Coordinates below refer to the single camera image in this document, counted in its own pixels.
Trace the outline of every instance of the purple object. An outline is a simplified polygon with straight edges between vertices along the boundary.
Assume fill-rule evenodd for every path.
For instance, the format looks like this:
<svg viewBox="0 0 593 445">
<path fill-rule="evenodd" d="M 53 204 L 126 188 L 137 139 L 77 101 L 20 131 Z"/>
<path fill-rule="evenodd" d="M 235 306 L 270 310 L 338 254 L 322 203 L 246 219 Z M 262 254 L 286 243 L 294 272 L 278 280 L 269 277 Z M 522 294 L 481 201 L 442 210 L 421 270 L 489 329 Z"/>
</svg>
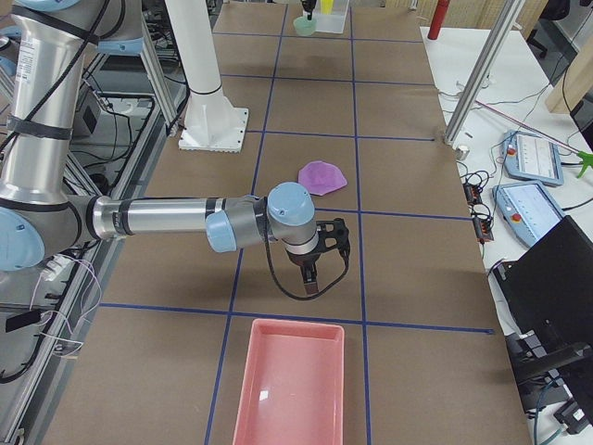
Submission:
<svg viewBox="0 0 593 445">
<path fill-rule="evenodd" d="M 346 186 L 348 181 L 334 164 L 314 160 L 298 172 L 298 183 L 312 195 L 322 197 Z"/>
</svg>

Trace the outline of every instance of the green clip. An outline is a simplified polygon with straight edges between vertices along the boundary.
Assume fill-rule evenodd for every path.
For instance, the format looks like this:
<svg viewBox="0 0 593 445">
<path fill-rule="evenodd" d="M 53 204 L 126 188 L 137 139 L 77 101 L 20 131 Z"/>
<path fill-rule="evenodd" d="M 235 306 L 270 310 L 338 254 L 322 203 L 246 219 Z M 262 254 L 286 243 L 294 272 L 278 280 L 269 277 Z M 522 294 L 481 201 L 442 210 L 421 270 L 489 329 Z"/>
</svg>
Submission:
<svg viewBox="0 0 593 445">
<path fill-rule="evenodd" d="M 581 169 L 581 172 L 578 173 L 578 176 L 576 176 L 577 178 L 580 178 L 585 174 L 587 167 L 593 167 L 593 154 L 579 151 L 576 156 L 583 160 L 583 168 Z"/>
</svg>

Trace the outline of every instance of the computer monitor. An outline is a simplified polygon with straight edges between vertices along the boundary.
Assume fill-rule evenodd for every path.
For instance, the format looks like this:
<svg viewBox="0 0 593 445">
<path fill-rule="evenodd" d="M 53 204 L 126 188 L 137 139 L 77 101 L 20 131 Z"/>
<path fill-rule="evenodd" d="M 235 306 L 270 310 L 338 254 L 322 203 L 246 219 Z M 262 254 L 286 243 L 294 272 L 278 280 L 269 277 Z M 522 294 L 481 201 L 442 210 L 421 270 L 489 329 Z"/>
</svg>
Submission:
<svg viewBox="0 0 593 445">
<path fill-rule="evenodd" d="M 593 346 L 593 243 L 570 216 L 505 272 L 501 286 L 517 325 L 533 330 L 548 353 L 577 342 Z M 593 424 L 593 359 L 558 371 Z"/>
</svg>

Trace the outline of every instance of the white table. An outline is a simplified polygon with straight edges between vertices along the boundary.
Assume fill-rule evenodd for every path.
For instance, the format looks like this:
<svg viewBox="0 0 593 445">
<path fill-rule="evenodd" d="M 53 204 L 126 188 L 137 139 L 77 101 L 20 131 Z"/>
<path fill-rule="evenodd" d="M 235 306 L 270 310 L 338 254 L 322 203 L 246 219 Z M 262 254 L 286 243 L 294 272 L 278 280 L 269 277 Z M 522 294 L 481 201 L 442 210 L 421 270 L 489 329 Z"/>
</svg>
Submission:
<svg viewBox="0 0 593 445">
<path fill-rule="evenodd" d="M 435 85 L 439 91 L 448 94 L 439 97 L 445 120 L 448 121 L 451 116 L 448 111 L 454 110 L 457 104 L 457 100 L 449 95 L 457 94 L 461 90 L 460 85 L 462 87 L 467 83 L 489 31 L 444 28 L 436 41 L 426 39 L 428 28 L 422 28 L 422 32 L 435 77 Z M 511 32 L 509 35 L 490 71 L 490 81 L 490 85 L 482 89 L 478 95 L 478 100 L 486 103 L 518 101 L 528 95 L 538 93 L 549 83 L 519 32 Z M 519 104 L 499 104 L 494 107 L 515 119 L 525 121 L 525 116 L 537 102 L 526 122 L 565 142 L 568 136 L 577 129 L 568 115 L 548 112 L 545 100 L 551 90 L 552 87 L 549 85 L 538 101 L 537 96 L 534 96 Z M 455 146 L 463 144 L 470 148 L 470 154 L 464 161 L 470 172 L 494 171 L 495 167 L 490 159 L 490 147 L 502 141 L 508 130 L 518 130 L 518 127 L 485 109 L 476 109 L 470 113 L 462 132 L 455 141 Z M 570 138 L 570 145 L 586 152 L 589 151 L 587 143 L 580 133 Z M 494 153 L 497 157 L 498 146 L 494 149 Z M 580 159 L 574 155 L 562 157 L 563 162 L 577 162 L 578 160 Z M 516 182 L 516 180 L 507 177 L 505 173 L 502 173 L 501 176 L 501 169 L 502 166 L 499 164 L 495 177 L 490 179 L 482 194 L 483 201 L 490 209 L 494 209 L 492 187 L 497 184 Z M 593 170 L 589 169 L 583 178 L 577 179 L 576 175 L 579 171 L 580 168 L 564 168 L 564 185 L 556 188 L 549 187 L 550 193 L 561 207 L 573 206 L 593 197 Z M 460 166 L 460 173 L 464 172 L 463 167 Z M 593 203 L 572 210 L 569 214 L 573 216 L 587 236 L 593 239 Z M 495 215 L 493 235 L 495 241 L 486 244 L 484 256 L 486 269 L 501 259 L 517 260 L 526 252 L 526 247 L 518 241 L 498 211 Z M 518 330 L 494 278 L 490 278 L 490 287 L 497 303 L 498 318 L 505 334 Z M 540 415 L 537 429 L 539 442 L 558 428 L 559 424 L 552 414 L 560 406 L 561 404 L 550 405 Z M 593 427 L 588 426 L 576 436 L 562 433 L 553 443 L 589 445 L 593 443 Z"/>
</svg>

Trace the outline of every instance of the pink plastic bin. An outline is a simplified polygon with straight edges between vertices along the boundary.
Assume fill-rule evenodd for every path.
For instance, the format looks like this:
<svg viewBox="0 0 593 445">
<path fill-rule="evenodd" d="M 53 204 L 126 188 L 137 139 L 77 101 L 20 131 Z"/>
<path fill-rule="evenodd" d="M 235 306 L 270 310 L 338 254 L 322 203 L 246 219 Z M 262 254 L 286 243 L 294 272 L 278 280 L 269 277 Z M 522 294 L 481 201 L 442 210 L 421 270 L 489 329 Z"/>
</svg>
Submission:
<svg viewBox="0 0 593 445">
<path fill-rule="evenodd" d="M 255 320 L 233 445 L 342 445 L 344 329 Z"/>
</svg>

